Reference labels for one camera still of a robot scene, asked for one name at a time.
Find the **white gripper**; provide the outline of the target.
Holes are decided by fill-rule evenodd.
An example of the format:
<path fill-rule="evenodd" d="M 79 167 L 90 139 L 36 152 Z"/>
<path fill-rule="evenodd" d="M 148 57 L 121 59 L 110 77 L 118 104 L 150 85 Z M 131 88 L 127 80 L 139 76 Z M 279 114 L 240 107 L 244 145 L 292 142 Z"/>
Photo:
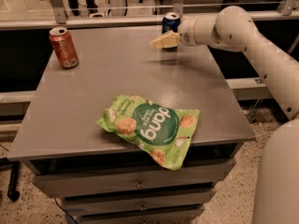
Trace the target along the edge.
<path fill-rule="evenodd" d="M 175 49 L 179 40 L 185 46 L 208 45 L 214 47 L 219 40 L 215 30 L 216 15 L 186 15 L 178 26 L 178 34 L 168 31 L 149 44 L 155 49 Z"/>

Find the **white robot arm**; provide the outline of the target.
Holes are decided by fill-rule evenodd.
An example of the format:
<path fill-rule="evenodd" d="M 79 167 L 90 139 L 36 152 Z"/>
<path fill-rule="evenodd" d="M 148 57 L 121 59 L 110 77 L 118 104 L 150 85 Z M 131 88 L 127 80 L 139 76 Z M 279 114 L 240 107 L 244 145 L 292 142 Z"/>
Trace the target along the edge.
<path fill-rule="evenodd" d="M 216 15 L 184 16 L 175 32 L 150 44 L 156 49 L 209 45 L 245 55 L 289 119 L 263 148 L 252 224 L 299 224 L 299 62 L 265 38 L 237 6 Z"/>

